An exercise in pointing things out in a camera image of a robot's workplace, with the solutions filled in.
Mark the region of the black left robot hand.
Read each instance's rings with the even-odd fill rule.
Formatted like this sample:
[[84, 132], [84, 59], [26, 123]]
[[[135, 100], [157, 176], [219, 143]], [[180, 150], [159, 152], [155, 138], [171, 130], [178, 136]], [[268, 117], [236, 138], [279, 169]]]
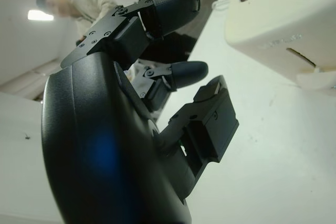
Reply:
[[65, 223], [191, 223], [186, 198], [239, 126], [225, 79], [200, 87], [159, 131], [152, 112], [205, 78], [207, 64], [145, 67], [133, 82], [124, 72], [199, 10], [200, 0], [116, 6], [48, 78], [41, 141]]

